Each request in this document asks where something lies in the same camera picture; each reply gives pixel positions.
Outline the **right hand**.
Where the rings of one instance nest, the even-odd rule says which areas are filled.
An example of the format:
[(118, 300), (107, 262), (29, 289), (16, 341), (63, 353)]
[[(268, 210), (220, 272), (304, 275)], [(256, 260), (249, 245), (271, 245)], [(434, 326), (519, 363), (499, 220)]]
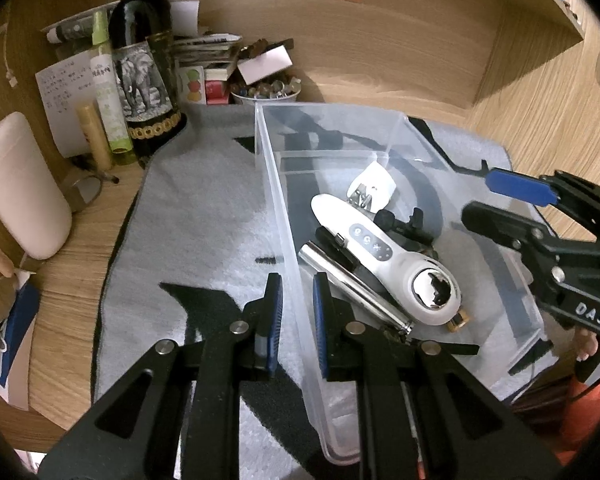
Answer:
[(574, 331), (573, 344), (579, 362), (586, 361), (590, 356), (594, 356), (598, 349), (596, 333), (583, 327), (579, 327)]

